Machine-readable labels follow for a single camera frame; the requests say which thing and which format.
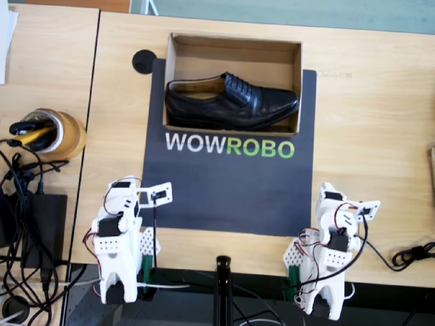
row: black pole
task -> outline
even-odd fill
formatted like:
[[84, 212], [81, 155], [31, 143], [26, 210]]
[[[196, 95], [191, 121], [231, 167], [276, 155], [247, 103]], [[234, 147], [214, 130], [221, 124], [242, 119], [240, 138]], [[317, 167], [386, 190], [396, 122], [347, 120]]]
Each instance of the black pole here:
[[232, 326], [231, 258], [219, 256], [216, 262], [213, 326]]

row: wooden desk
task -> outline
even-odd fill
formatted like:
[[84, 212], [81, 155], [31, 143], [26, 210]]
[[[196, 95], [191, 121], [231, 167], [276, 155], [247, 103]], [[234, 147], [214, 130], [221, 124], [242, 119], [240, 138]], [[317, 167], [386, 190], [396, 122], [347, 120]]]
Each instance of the wooden desk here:
[[[81, 241], [107, 184], [141, 177], [152, 76], [137, 73], [131, 60], [142, 49], [165, 58], [175, 31], [303, 41], [304, 68], [318, 72], [313, 207], [322, 181], [349, 198], [381, 200], [369, 238], [386, 256], [435, 238], [426, 152], [435, 139], [434, 36], [103, 12], [72, 261], [95, 263]], [[234, 272], [279, 276], [286, 273], [282, 255], [291, 241], [170, 229], [159, 229], [158, 239], [163, 268], [214, 270], [215, 257], [229, 255]], [[346, 278], [435, 287], [431, 260], [393, 273], [367, 248]]]
[[[20, 16], [8, 55], [6, 85], [0, 86], [0, 137], [10, 137], [9, 125], [40, 107], [66, 111], [86, 123], [99, 11], [17, 4], [10, 8]], [[17, 152], [6, 145], [1, 150], [9, 159]], [[69, 259], [81, 163], [82, 155], [72, 159], [61, 173], [44, 175], [45, 193], [68, 195], [64, 260]], [[2, 174], [6, 172], [4, 162], [0, 169]], [[58, 270], [64, 280], [66, 267]], [[4, 273], [1, 264], [0, 276]], [[42, 290], [38, 292], [43, 298]], [[59, 324], [61, 307], [62, 300], [53, 307], [53, 325]], [[42, 314], [34, 325], [45, 325], [46, 319]]]

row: floor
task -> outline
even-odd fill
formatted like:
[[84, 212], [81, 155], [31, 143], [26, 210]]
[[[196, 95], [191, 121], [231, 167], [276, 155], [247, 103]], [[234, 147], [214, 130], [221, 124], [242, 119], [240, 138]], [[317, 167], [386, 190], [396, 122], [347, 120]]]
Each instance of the floor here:
[[[131, 12], [140, 13], [145, 0], [131, 1]], [[154, 3], [161, 16], [435, 34], [435, 0], [154, 0]]]

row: shoelace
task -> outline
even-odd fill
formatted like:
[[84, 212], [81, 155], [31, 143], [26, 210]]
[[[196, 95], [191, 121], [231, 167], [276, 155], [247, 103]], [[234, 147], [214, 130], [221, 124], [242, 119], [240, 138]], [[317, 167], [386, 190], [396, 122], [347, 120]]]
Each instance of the shoelace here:
[[226, 74], [230, 76], [230, 87], [235, 88], [242, 94], [249, 94], [251, 85], [247, 81], [244, 81], [243, 79], [234, 76], [231, 73], [226, 73]]

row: black circular hole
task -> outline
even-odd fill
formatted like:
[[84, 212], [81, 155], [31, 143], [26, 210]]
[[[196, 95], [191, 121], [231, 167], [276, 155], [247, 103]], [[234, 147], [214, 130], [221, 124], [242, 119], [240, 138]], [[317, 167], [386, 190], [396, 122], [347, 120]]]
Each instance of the black circular hole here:
[[141, 50], [136, 52], [136, 54], [133, 56], [133, 68], [138, 73], [142, 73], [144, 75], [147, 75], [148, 73], [152, 73], [152, 64], [154, 62], [154, 59], [156, 59], [157, 56], [154, 52], [149, 50]]
[[4, 318], [7, 318], [20, 311], [23, 311], [23, 313], [11, 319], [10, 320], [11, 323], [21, 324], [25, 322], [30, 314], [30, 308], [27, 305], [26, 299], [24, 299], [23, 297], [16, 297], [16, 298], [9, 297], [5, 300], [1, 313]]

